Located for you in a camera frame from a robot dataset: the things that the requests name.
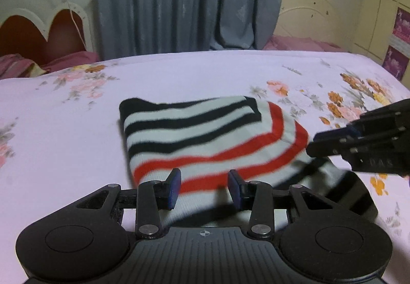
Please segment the striped knit children's sweater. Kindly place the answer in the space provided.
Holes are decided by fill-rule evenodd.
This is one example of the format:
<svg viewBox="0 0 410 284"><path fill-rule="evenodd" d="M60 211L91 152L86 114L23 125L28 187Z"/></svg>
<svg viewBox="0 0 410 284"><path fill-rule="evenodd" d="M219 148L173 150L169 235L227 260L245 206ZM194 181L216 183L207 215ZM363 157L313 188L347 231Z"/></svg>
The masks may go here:
<svg viewBox="0 0 410 284"><path fill-rule="evenodd" d="M245 222L227 189L227 174L277 190L300 184L369 221L377 207L361 179L327 158L306 154L307 131L269 101L229 96L181 103L127 99L120 120L134 182L181 171L181 189L167 226L236 226Z"/></svg>

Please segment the pink floral bed sheet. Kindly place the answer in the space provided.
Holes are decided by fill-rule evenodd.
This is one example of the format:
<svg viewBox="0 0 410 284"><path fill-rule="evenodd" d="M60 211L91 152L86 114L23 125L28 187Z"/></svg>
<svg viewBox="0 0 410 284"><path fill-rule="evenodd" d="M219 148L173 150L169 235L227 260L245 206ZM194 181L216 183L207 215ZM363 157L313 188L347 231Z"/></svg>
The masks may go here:
<svg viewBox="0 0 410 284"><path fill-rule="evenodd" d="M362 55L209 51L123 57L1 81L1 282L30 223L108 183L137 184L119 105L246 96L278 105L309 134L344 127L409 90Z"/></svg>

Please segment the cream round headboard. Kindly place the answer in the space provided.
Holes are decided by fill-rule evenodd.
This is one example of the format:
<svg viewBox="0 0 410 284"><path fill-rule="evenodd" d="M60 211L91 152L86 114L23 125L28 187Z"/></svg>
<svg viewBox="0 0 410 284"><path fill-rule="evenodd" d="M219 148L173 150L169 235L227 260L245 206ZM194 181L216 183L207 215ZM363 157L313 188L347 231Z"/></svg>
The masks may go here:
<svg viewBox="0 0 410 284"><path fill-rule="evenodd" d="M347 46L345 26L328 0L281 0L273 34Z"/></svg>

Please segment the cream wardrobe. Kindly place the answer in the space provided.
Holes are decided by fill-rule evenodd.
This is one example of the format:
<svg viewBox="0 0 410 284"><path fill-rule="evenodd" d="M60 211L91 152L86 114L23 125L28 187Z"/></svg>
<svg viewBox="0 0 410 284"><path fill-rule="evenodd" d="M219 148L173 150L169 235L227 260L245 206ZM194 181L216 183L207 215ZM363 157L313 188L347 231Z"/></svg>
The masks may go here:
<svg viewBox="0 0 410 284"><path fill-rule="evenodd" d="M409 0L363 0L352 52L382 66L399 7L409 12ZM409 68L401 82L409 85Z"/></svg>

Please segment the red heart-shaped headboard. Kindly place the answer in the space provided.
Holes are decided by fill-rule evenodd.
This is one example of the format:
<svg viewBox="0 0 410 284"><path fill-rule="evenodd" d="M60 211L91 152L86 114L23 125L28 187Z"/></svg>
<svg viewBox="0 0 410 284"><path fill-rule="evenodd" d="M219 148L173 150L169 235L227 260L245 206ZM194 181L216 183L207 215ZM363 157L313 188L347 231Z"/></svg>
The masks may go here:
<svg viewBox="0 0 410 284"><path fill-rule="evenodd" d="M90 22L76 3L61 3L46 20L26 8L1 15L1 55L19 54L45 65L80 51L93 52Z"/></svg>

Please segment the purple crumpled blanket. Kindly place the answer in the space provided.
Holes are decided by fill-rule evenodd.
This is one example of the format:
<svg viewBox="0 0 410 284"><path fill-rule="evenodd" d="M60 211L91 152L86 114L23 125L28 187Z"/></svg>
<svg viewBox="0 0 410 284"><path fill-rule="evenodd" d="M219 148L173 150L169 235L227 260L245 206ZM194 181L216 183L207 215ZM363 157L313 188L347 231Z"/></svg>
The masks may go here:
<svg viewBox="0 0 410 284"><path fill-rule="evenodd" d="M1 80L8 78L35 78L47 73L60 71L64 68L92 64L99 61L96 53L80 51L57 58L45 65L40 65L33 60L19 54L1 56Z"/></svg>

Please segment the pink wall poster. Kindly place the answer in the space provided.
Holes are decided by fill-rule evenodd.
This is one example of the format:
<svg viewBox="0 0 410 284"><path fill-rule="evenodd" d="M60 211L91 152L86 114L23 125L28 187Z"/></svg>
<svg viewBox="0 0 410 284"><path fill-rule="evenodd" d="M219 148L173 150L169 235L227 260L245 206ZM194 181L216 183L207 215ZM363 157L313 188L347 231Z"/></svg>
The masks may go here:
<svg viewBox="0 0 410 284"><path fill-rule="evenodd" d="M409 12L399 7L382 67L401 81L409 68Z"/></svg>

